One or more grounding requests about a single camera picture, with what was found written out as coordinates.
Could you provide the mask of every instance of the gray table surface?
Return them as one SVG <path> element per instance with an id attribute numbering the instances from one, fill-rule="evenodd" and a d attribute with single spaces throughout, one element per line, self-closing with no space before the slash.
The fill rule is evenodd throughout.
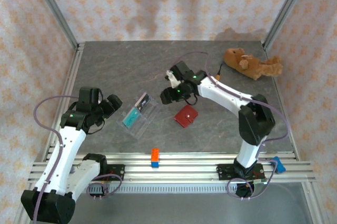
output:
<path id="1" fill-rule="evenodd" d="M 116 94 L 123 106 L 108 120 L 104 129 L 88 135 L 79 153 L 150 153 L 152 148 L 161 152 L 226 152 L 237 153 L 242 139 L 239 135 L 237 117 L 211 100 L 199 98 L 194 108 L 199 115 L 193 124 L 182 128 L 173 117 L 186 103 L 162 105 L 160 93 L 170 86 L 165 72 L 184 53 L 206 51 L 210 54 L 209 72 L 215 75 L 223 60 L 223 53 L 231 47 L 242 47 L 247 53 L 264 60 L 261 42 L 252 41 L 127 41 L 86 42 L 78 68 L 72 95 L 78 95 L 82 86 L 102 89 L 107 97 Z M 205 55 L 188 55 L 184 61 L 195 72 L 204 69 Z M 228 66 L 222 67 L 221 82 L 241 91 L 255 95 L 261 93 L 268 102 L 281 109 L 279 98 L 271 77 L 257 81 L 238 73 Z M 137 140 L 125 133 L 117 124 L 120 113 L 140 90 L 146 90 L 160 104 L 161 110 Z M 286 132 L 281 118 L 276 114 L 276 126 L 270 137 Z M 289 139 L 267 144 L 265 152 L 292 152 Z"/>

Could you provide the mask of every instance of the metal profile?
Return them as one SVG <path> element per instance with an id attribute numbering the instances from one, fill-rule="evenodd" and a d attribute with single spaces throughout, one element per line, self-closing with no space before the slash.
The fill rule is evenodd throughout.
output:
<path id="1" fill-rule="evenodd" d="M 326 214 L 326 208 L 321 201 L 317 183 L 304 182 L 302 186 L 313 223 L 330 224 L 331 222 Z"/>
<path id="2" fill-rule="evenodd" d="M 279 33 L 284 21 L 286 20 L 287 16 L 289 15 L 289 13 L 291 12 L 291 9 L 293 8 L 293 6 L 295 5 L 297 0 L 285 0 L 279 14 L 277 15 L 267 37 L 265 38 L 265 40 L 263 41 L 263 48 L 265 51 L 268 51 L 277 34 Z"/>
<path id="3" fill-rule="evenodd" d="M 315 174 L 310 162 L 299 162 L 293 153 L 277 154 L 287 172 L 275 174 L 273 183 L 314 182 Z M 269 159 L 275 154 L 261 154 L 261 159 Z M 78 154 L 73 170 L 78 169 L 84 155 Z M 162 153 L 160 167 L 152 169 L 149 154 L 116 153 L 107 154 L 108 163 L 123 163 L 125 167 L 124 184 L 217 184 L 222 185 L 216 173 L 219 163 L 233 163 L 236 154 L 221 153 Z M 262 161 L 265 175 L 269 177 L 273 167 Z M 46 168 L 46 162 L 35 162 L 28 181 L 34 183 Z"/>
<path id="4" fill-rule="evenodd" d="M 76 49 L 77 48 L 76 38 L 75 38 L 72 30 L 68 26 L 68 23 L 65 20 L 59 6 L 57 5 L 56 0 L 46 0 L 46 2 L 48 4 L 48 6 L 50 7 L 50 9 L 52 10 L 56 20 L 58 21 L 59 25 L 62 28 L 62 30 L 64 31 L 64 33 L 65 33 L 67 39 L 69 40 L 70 44 L 72 45 L 72 47 L 74 49 Z"/>
<path id="5" fill-rule="evenodd" d="M 73 56 L 72 62 L 69 66 L 69 70 L 67 73 L 66 81 L 63 85 L 63 90 L 62 90 L 63 95 L 71 95 L 71 92 L 73 90 L 73 86 L 75 83 L 75 78 L 77 75 L 78 66 L 80 65 L 83 48 L 84 48 L 84 43 L 81 43 Z M 60 99 L 58 106 L 57 106 L 57 112 L 55 114 L 55 118 L 52 124 L 52 128 L 56 130 L 60 130 L 61 115 L 67 110 L 69 106 L 69 101 L 70 101 L 69 98 Z M 53 145 L 56 142 L 56 140 L 57 140 L 57 136 L 55 135 L 55 133 L 50 132 L 49 137 L 47 139 L 47 144 L 43 152 L 44 153 L 43 159 L 41 161 L 45 161 L 47 159 L 49 148 L 51 145 Z"/>
<path id="6" fill-rule="evenodd" d="M 278 82 L 276 81 L 276 79 L 274 77 L 272 79 L 273 79 L 273 83 L 274 83 L 274 86 L 275 86 L 275 89 L 276 89 L 277 98 L 279 99 L 279 103 L 281 104 L 281 112 L 284 114 L 285 118 L 289 121 L 289 115 L 288 115 L 288 112 L 285 109 L 284 99 L 283 99 L 283 96 L 282 96 L 281 91 L 280 91 L 280 86 L 279 86 Z M 293 135 L 293 132 L 292 132 L 291 128 L 290 128 L 289 139 L 290 139 L 290 142 L 292 144 L 296 159 L 300 161 L 301 157 L 300 157 L 300 154 L 299 154 L 299 151 L 298 151 L 298 148 L 297 148 L 297 145 L 296 145 L 294 135 Z"/>

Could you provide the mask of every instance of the gray work surface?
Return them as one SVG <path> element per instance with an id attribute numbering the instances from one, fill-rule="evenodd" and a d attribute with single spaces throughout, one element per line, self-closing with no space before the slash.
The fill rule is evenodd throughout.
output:
<path id="1" fill-rule="evenodd" d="M 191 51 L 206 51 L 210 54 L 208 70 L 216 75 L 223 54 L 231 47 L 242 47 L 264 60 L 261 42 L 252 41 L 127 41 L 127 42 L 86 42 L 78 68 L 72 95 L 78 96 L 82 86 L 102 89 L 104 97 L 116 94 L 123 106 L 108 120 L 102 131 L 88 135 L 79 153 L 150 153 L 152 148 L 160 152 L 225 152 L 237 153 L 242 139 L 239 135 L 237 117 L 216 104 L 199 98 L 194 108 L 199 115 L 187 128 L 181 127 L 173 117 L 186 103 L 162 105 L 161 92 L 170 86 L 165 80 L 165 72 L 181 55 Z M 204 69 L 206 56 L 188 55 L 183 60 L 194 72 Z M 221 82 L 243 93 L 265 95 L 268 102 L 281 109 L 279 98 L 271 77 L 263 76 L 254 81 L 223 65 Z M 160 104 L 161 110 L 137 140 L 125 133 L 117 124 L 120 112 L 135 103 L 140 90 L 146 90 Z M 276 126 L 270 137 L 284 135 L 286 127 L 281 118 L 274 115 Z M 263 152 L 292 152 L 289 139 L 268 143 Z"/>
<path id="2" fill-rule="evenodd" d="M 311 224 L 300 183 L 271 184 L 250 201 L 214 194 L 82 194 L 70 224 Z"/>

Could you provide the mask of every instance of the blue block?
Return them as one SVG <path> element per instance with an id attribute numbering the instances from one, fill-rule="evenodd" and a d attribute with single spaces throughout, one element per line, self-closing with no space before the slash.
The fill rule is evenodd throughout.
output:
<path id="1" fill-rule="evenodd" d="M 286 171 L 279 157 L 273 157 L 272 160 L 277 161 L 276 173 L 281 174 Z"/>
<path id="2" fill-rule="evenodd" d="M 159 163 L 158 162 L 151 162 L 151 167 L 152 168 L 159 168 Z"/>

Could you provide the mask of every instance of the wallpaper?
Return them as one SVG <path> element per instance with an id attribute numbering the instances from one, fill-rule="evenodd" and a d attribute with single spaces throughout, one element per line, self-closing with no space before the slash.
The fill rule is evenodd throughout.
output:
<path id="1" fill-rule="evenodd" d="M 285 0 L 56 0 L 78 42 L 261 40 Z"/>
<path id="2" fill-rule="evenodd" d="M 313 160 L 331 223 L 337 219 L 337 0 L 299 0 L 273 43 L 303 160 Z"/>
<path id="3" fill-rule="evenodd" d="M 32 164 L 45 147 L 48 132 L 34 122 L 34 106 L 61 93 L 72 55 L 44 0 L 0 0 L 0 223 L 13 223 Z M 41 106 L 43 123 L 52 124 L 56 106 Z"/>

